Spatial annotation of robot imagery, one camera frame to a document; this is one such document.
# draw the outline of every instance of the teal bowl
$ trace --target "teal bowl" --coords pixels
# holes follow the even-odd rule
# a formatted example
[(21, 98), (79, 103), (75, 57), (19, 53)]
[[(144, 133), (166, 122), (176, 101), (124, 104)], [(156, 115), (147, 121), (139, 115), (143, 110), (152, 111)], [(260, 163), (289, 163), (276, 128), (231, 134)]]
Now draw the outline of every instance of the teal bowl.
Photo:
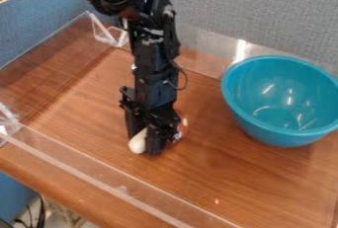
[(263, 55), (236, 63), (222, 93), (244, 131), (270, 145), (302, 146), (338, 129), (338, 80), (301, 59)]

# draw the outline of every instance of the gray fabric wall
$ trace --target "gray fabric wall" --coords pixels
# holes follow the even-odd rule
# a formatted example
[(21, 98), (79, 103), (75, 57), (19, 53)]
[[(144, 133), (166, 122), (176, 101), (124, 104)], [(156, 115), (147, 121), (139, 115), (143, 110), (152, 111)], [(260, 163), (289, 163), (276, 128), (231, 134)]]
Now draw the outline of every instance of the gray fabric wall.
[(192, 28), (303, 57), (338, 61), (338, 0), (172, 0), (183, 43)]

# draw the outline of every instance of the wooden surface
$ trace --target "wooden surface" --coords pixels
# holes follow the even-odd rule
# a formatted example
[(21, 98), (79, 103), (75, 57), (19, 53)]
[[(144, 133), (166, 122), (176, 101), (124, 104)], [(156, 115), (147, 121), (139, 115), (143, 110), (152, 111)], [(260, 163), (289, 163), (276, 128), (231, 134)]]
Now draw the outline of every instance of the wooden surface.
[[(228, 62), (184, 49), (178, 61), (194, 71), (176, 107), (188, 134), (162, 156), (134, 155), (118, 107), (132, 56), (91, 42), (75, 26), (49, 42), (44, 60), (37, 48), (3, 71), (1, 100), (23, 122), (239, 226), (337, 227), (338, 132), (294, 149), (256, 142), (222, 98)], [(170, 227), (13, 145), (0, 149), (0, 169), (101, 227)]]

